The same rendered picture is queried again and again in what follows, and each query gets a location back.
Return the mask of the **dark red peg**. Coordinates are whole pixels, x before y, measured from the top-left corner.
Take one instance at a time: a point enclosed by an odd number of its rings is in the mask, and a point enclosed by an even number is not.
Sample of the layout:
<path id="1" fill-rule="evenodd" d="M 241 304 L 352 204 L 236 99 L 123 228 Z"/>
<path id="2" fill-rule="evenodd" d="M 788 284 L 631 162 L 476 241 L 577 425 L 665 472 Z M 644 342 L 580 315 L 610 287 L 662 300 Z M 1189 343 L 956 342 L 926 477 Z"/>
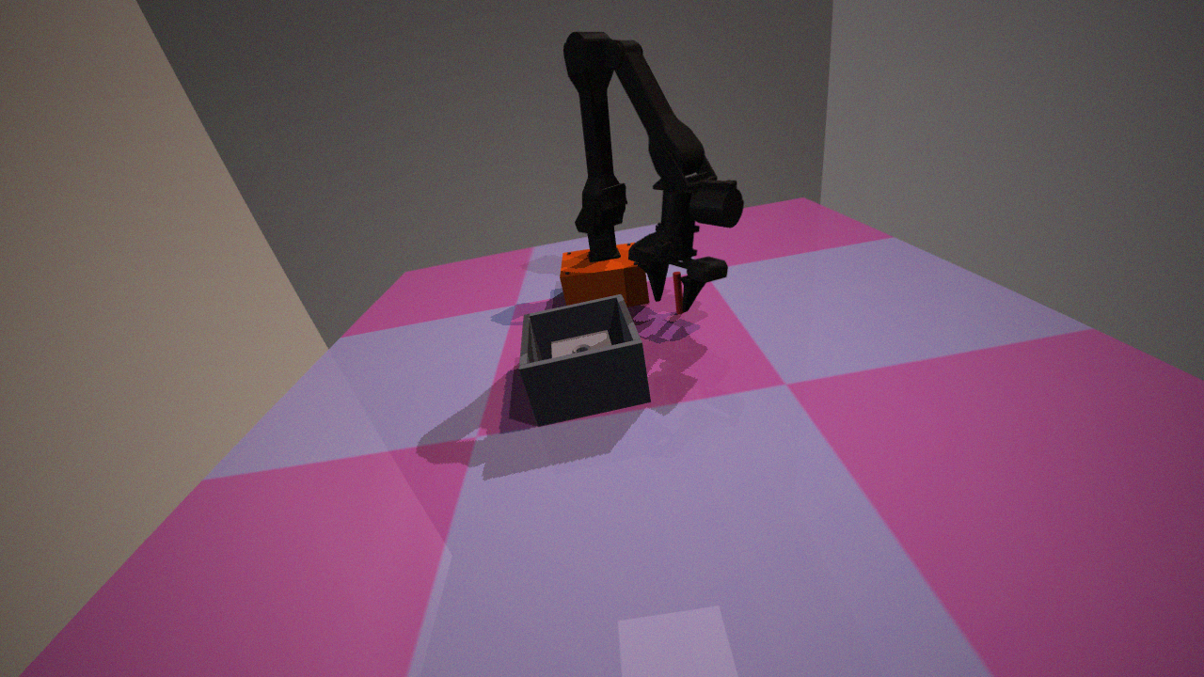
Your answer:
<path id="1" fill-rule="evenodd" d="M 683 292 L 681 292 L 681 273 L 673 273 L 673 285 L 675 294 L 675 313 L 683 314 Z"/>

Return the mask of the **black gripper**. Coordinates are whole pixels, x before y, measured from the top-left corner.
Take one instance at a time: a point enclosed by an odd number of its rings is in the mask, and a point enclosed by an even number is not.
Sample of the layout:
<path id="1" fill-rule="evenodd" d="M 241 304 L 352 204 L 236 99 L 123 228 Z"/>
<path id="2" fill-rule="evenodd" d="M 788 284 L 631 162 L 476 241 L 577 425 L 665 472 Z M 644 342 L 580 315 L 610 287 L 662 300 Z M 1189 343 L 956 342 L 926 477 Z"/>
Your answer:
<path id="1" fill-rule="evenodd" d="M 663 294 L 666 275 L 668 273 L 668 264 L 673 264 L 679 267 L 687 267 L 687 276 L 680 277 L 684 284 L 681 305 L 683 312 L 687 312 L 689 306 L 695 304 L 695 299 L 698 296 L 698 292 L 704 288 L 706 282 L 718 281 L 726 277 L 728 266 L 725 259 L 713 257 L 692 259 L 692 257 L 697 257 L 698 251 L 694 248 L 695 234 L 698 232 L 698 226 L 695 226 L 695 220 L 672 222 L 661 219 L 661 224 L 663 224 L 665 230 L 668 232 L 671 232 L 671 228 L 675 228 L 675 230 L 678 230 L 681 241 L 681 258 L 671 259 L 667 264 L 659 264 L 657 267 L 647 267 L 644 264 L 637 265 L 648 273 L 651 292 L 657 304 Z"/>

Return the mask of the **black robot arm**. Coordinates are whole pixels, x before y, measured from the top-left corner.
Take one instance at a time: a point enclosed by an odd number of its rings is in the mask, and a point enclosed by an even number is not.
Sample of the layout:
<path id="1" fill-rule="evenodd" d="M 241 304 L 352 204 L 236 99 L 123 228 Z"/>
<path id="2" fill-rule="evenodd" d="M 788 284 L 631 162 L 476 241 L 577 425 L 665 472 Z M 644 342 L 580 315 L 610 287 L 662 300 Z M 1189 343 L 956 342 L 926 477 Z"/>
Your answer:
<path id="1" fill-rule="evenodd" d="M 576 226 L 588 234 L 590 261 L 621 258 L 614 226 L 621 224 L 627 200 L 626 184 L 613 172 L 610 151 L 607 89 L 614 71 L 648 134 L 648 149 L 661 177 L 653 188 L 663 190 L 661 219 L 724 228 L 738 224 L 744 206 L 737 182 L 718 181 L 704 145 L 669 107 L 637 41 L 618 41 L 606 33 L 571 33 L 563 60 L 576 83 L 583 120 L 588 181 Z M 697 175 L 687 178 L 692 173 Z M 681 258 L 678 230 L 668 232 L 663 224 L 633 248 L 638 264 L 647 267 Z"/>

